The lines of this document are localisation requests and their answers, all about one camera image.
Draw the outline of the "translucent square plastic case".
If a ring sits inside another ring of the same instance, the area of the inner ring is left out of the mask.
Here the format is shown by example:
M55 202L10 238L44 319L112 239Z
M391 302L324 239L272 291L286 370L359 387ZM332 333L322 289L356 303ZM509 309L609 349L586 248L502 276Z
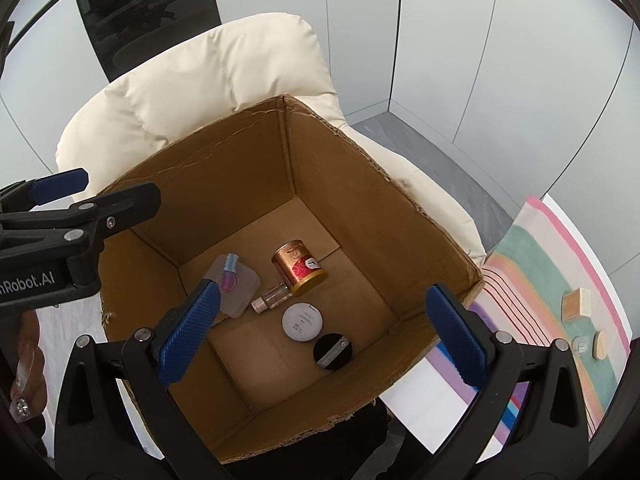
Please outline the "translucent square plastic case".
M258 274L233 252L219 255L204 278L218 285L221 293L220 312L228 318L239 318L245 312L260 285Z

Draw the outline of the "pink purple small tube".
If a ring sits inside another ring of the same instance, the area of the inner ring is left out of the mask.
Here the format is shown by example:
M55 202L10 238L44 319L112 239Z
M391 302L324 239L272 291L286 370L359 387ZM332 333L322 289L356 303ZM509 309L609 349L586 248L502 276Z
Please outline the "pink purple small tube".
M224 258L220 282L220 289L224 294L230 294L238 282L238 271L236 270L238 261L239 256L233 252L229 252Z

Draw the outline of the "small clear perfume bottle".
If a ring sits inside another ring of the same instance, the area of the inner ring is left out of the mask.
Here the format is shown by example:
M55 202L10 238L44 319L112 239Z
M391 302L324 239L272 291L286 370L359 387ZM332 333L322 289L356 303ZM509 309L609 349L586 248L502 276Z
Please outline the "small clear perfume bottle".
M270 288L262 296L254 299L250 305L256 313L262 313L283 304L292 296L292 292L284 283Z

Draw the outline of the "white round compact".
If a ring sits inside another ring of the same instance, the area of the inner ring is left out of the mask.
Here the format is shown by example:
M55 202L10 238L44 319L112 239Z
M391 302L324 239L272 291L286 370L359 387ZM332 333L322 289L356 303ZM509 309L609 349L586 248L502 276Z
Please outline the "white round compact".
M322 331L321 312L312 304L299 302L288 307L282 315L282 328L288 338L297 342L308 342Z

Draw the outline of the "copper jar yellow lid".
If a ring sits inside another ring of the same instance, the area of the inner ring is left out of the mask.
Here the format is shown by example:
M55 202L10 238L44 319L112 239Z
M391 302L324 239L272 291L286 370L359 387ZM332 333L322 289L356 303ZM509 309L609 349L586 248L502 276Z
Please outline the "copper jar yellow lid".
M308 292L328 276L301 240L283 244L274 252L271 262L294 296Z

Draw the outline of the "striped pastel cloth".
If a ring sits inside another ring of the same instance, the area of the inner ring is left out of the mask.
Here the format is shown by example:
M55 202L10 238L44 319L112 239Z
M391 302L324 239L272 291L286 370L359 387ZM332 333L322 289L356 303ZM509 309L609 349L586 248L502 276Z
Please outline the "striped pastel cloth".
M573 356L588 432L595 434L622 379L632 333L602 264L560 206L550 197L530 196L480 270L446 283L491 330L505 330L521 344L548 346L564 338L572 351L575 337L592 339L589 356ZM564 323L562 298L578 287L591 290L591 316ZM608 343L603 361L592 357L598 330Z

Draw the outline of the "cream padded chair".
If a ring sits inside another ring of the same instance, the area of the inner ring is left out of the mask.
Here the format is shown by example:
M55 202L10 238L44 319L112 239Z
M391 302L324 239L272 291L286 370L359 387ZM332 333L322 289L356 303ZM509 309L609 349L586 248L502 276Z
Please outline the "cream padded chair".
M404 156L352 128L316 33L300 16L262 13L206 30L100 90L62 132L58 170L88 172L76 202L204 126L289 94L363 148L476 263L486 250L472 217Z

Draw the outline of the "beige rectangular sponge block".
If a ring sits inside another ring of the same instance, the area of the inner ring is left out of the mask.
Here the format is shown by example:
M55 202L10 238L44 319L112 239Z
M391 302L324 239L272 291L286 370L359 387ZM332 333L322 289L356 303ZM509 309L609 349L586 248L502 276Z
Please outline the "beige rectangular sponge block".
M562 298L561 316L564 323L578 318L590 318L592 312L592 293L585 287L578 287Z

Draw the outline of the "cardboard box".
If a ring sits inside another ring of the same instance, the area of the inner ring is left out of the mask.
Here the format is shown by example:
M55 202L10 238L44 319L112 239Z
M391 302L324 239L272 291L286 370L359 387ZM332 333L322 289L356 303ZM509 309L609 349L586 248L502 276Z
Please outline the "cardboard box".
M292 96L213 122L140 162L115 188L151 182L156 216L106 241L100 259L105 333L154 326L229 252L268 290L290 284L281 247L300 240L322 278L305 276L293 300L317 308L325 333L352 358L324 370L308 342L285 335L282 308L246 310L207 334L170 391L224 463L326 431L416 364L436 334L427 289L462 301L480 268L454 238L355 141Z

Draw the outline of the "black floor appliance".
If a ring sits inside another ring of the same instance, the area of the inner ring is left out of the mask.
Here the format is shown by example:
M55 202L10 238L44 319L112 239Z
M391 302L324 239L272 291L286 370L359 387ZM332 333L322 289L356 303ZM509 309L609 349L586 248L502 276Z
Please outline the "black floor appliance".
M76 0L110 81L221 24L216 0Z

